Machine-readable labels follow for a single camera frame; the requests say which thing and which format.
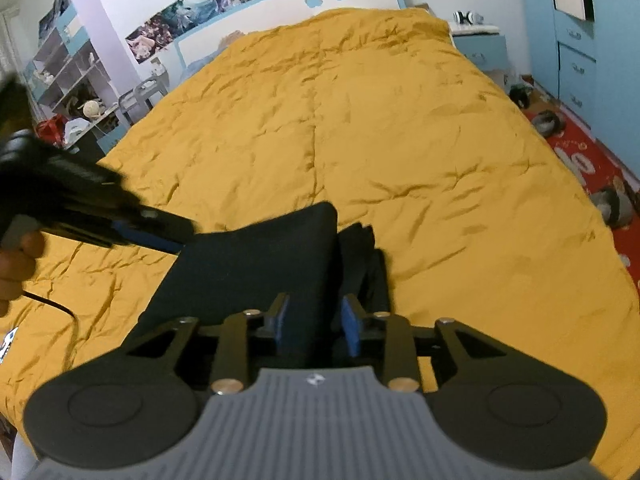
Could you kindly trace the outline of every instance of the blue wardrobe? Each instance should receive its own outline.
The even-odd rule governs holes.
[[[640,0],[588,0],[587,20],[556,1],[524,0],[532,76],[640,176]]]

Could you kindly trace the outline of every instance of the red bag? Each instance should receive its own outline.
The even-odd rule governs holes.
[[[48,121],[42,121],[36,127],[36,134],[45,142],[54,146],[63,146],[65,138],[65,124],[69,119],[64,115],[57,114]]]

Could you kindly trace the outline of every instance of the nightstand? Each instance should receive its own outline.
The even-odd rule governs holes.
[[[449,23],[456,48],[482,72],[509,69],[507,41],[495,25]]]

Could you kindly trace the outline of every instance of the headphones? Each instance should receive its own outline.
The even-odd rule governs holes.
[[[481,16],[477,12],[472,12],[471,10],[469,12],[457,10],[453,13],[453,18],[459,25],[481,25],[484,23],[484,16]]]

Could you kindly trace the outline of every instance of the screw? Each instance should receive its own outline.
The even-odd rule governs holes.
[[[211,383],[211,389],[216,395],[233,395],[244,390],[244,384],[238,379],[218,379]]]
[[[401,394],[412,394],[420,389],[420,383],[409,377],[396,377],[395,379],[391,379],[387,386],[390,390]]]

